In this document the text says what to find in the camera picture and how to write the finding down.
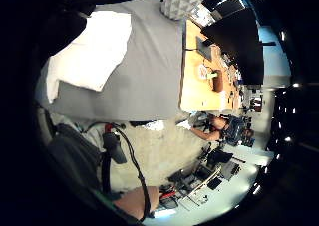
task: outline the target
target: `person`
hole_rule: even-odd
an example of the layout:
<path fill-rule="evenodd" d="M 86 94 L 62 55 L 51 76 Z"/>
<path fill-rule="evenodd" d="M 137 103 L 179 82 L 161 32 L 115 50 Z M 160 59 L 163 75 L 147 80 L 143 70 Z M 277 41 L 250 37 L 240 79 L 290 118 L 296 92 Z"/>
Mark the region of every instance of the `person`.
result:
<path fill-rule="evenodd" d="M 143 189 L 137 187 L 124 195 L 116 192 L 103 192 L 97 169 L 101 160 L 101 151 L 98 146 L 79 134 L 72 125 L 61 123 L 57 126 L 58 133 L 47 146 L 51 156 L 55 159 L 58 174 L 72 185 L 75 191 L 93 192 L 94 198 L 104 198 L 107 207 L 126 220 L 129 224 L 139 224 L 143 221 L 145 210 L 145 196 Z M 150 213 L 160 203 L 160 191 L 156 186 L 147 186 L 150 199 Z M 91 203 L 97 199 L 89 197 Z"/>
<path fill-rule="evenodd" d="M 233 115 L 230 115 L 228 119 L 225 119 L 209 114 L 208 120 L 212 126 L 210 133 L 205 133 L 191 126 L 189 120 L 185 120 L 177 126 L 190 130 L 203 140 L 216 141 L 224 138 L 226 143 L 233 146 L 236 146 L 243 137 L 252 137 L 254 134 L 252 129 L 244 127 L 242 119 Z"/>
<path fill-rule="evenodd" d="M 203 0 L 201 4 L 211 12 L 219 2 L 221 0 Z"/>

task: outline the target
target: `cable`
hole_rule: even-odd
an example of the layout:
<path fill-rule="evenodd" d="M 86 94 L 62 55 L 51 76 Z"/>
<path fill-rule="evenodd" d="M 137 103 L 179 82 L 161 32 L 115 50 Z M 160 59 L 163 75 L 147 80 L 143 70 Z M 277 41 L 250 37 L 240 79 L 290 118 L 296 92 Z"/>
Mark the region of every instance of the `cable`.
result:
<path fill-rule="evenodd" d="M 198 50 L 198 49 L 185 49 L 186 51 L 194 51 L 194 50 Z"/>
<path fill-rule="evenodd" d="M 95 126 L 97 124 L 101 124 L 101 123 L 108 124 L 109 122 L 102 122 L 102 121 L 94 122 L 94 123 L 90 124 L 89 127 L 83 131 L 83 133 L 88 132 L 93 126 Z M 132 147 L 130 141 L 128 140 L 127 136 L 120 130 L 120 127 L 122 127 L 122 126 L 118 125 L 116 123 L 111 123 L 111 125 L 122 136 L 122 138 L 126 141 L 126 143 L 128 145 L 131 161 L 132 161 L 134 167 L 137 169 L 138 174 L 139 174 L 138 179 L 140 180 L 140 183 L 142 185 L 143 194 L 145 197 L 144 215 L 143 215 L 143 218 L 140 220 L 142 222 L 150 214 L 150 209 L 151 209 L 150 197 L 148 194 L 148 189 L 147 189 L 147 186 L 145 183 L 145 179 L 143 177 L 143 174 L 141 173 L 140 166 L 139 166 L 139 164 L 134 156 L 134 150 L 133 150 L 133 147 Z"/>
<path fill-rule="evenodd" d="M 109 124 L 109 122 L 104 122 L 104 121 L 94 122 L 94 123 L 90 124 L 90 125 L 88 126 L 88 128 L 87 128 L 86 130 L 83 130 L 81 133 L 87 133 L 91 128 L 93 128 L 93 127 L 96 126 L 97 124 Z M 116 126 L 116 127 L 123 128 L 121 125 L 116 124 L 116 123 L 112 123 L 112 126 Z"/>
<path fill-rule="evenodd" d="M 145 179 L 144 179 L 144 177 L 143 177 L 143 175 L 141 173 L 140 166 L 139 166 L 139 164 L 136 161 L 136 158 L 134 156 L 134 150 L 132 148 L 132 145 L 131 145 L 130 141 L 128 140 L 127 136 L 118 127 L 114 126 L 114 128 L 122 136 L 122 138 L 126 141 L 126 143 L 128 145 L 128 148 L 129 148 L 129 152 L 130 152 L 131 161 L 132 161 L 133 165 L 136 167 L 136 169 L 137 169 L 137 171 L 139 173 L 138 179 L 141 182 L 142 189 L 143 189 L 143 194 L 144 194 L 144 197 L 145 197 L 144 215 L 143 215 L 143 218 L 140 220 L 142 222 L 150 214 L 150 209 L 151 209 L 150 197 L 149 197 L 149 194 L 148 194 L 148 189 L 147 189 L 147 186 L 146 186 L 146 183 L 145 183 Z"/>

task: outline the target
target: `computer monitor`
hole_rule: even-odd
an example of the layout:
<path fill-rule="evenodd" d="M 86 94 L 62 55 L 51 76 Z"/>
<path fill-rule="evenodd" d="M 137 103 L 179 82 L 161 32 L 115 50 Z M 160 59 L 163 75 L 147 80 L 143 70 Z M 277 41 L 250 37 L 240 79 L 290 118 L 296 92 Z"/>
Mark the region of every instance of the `computer monitor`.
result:
<path fill-rule="evenodd" d="M 241 9 L 202 28 L 201 33 L 234 58 L 246 85 L 262 85 L 264 63 L 255 16 Z"/>
<path fill-rule="evenodd" d="M 244 6 L 241 4 L 240 0 L 224 0 L 213 8 L 211 14 L 212 16 L 219 15 L 221 18 L 224 18 L 243 8 Z"/>

